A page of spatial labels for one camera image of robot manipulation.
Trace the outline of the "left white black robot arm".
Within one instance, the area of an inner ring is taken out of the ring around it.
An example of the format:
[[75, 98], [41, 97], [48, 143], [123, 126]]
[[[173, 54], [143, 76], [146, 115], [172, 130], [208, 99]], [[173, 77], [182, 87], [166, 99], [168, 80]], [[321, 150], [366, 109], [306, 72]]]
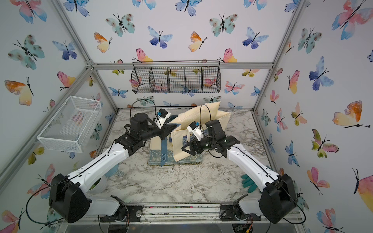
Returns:
[[120, 198], [91, 197], [88, 192], [113, 167], [144, 147], [149, 139], [164, 140], [177, 127], [167, 123], [171, 116], [168, 110], [155, 110], [154, 115], [154, 119], [145, 113], [131, 116], [130, 123], [124, 126], [126, 132], [114, 140], [109, 149], [69, 175], [56, 175], [47, 186], [50, 188], [49, 207], [68, 223], [85, 216], [107, 216], [112, 222], [129, 221], [129, 210]]

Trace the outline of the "cream bag starry night print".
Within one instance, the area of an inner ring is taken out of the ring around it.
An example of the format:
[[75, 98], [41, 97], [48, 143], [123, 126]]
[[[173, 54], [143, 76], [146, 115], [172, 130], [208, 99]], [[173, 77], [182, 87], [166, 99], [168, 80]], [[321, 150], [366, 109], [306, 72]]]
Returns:
[[206, 128], [206, 123], [210, 120], [218, 120], [225, 130], [229, 119], [231, 117], [230, 112], [219, 110], [220, 102], [206, 103], [194, 107], [184, 113], [180, 113], [172, 123], [179, 124], [179, 126], [171, 132], [171, 139], [173, 144], [173, 157], [176, 162], [183, 160], [190, 156], [188, 153], [182, 151], [183, 140], [191, 140], [192, 133], [187, 130], [187, 127], [193, 123], [198, 122], [202, 124], [203, 128]]

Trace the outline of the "cream bag green handles floral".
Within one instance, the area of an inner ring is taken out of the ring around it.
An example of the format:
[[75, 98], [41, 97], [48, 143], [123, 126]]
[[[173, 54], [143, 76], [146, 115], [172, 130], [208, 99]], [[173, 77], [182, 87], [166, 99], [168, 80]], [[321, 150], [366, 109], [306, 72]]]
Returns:
[[161, 150], [150, 150], [148, 157], [149, 166], [160, 166], [161, 164]]

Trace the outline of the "cream bag blue floral pattern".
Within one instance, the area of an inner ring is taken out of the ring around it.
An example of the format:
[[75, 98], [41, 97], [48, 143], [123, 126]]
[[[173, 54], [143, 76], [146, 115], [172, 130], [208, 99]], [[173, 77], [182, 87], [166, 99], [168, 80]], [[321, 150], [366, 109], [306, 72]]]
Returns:
[[180, 161], [176, 161], [173, 157], [173, 144], [171, 136], [165, 140], [160, 140], [159, 137], [152, 138], [150, 141], [150, 150], [161, 150], [160, 166], [175, 166], [175, 165], [198, 165], [203, 162], [202, 155], [188, 156]]

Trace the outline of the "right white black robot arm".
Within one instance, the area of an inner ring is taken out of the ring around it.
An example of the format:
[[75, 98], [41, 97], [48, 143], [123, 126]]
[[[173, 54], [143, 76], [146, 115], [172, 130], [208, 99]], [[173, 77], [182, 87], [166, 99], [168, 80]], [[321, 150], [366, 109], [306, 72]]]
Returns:
[[293, 179], [263, 165], [253, 157], [234, 136], [226, 135], [217, 119], [210, 119], [205, 127], [208, 135], [204, 136], [201, 121], [192, 121], [187, 127], [194, 139], [188, 139], [182, 151], [196, 155], [207, 150], [214, 150], [222, 157], [234, 162], [246, 174], [249, 185], [256, 185], [261, 192], [259, 199], [250, 199], [246, 195], [235, 204], [236, 217], [250, 218], [252, 215], [263, 215], [270, 223], [277, 224], [285, 219], [295, 208], [300, 208]]

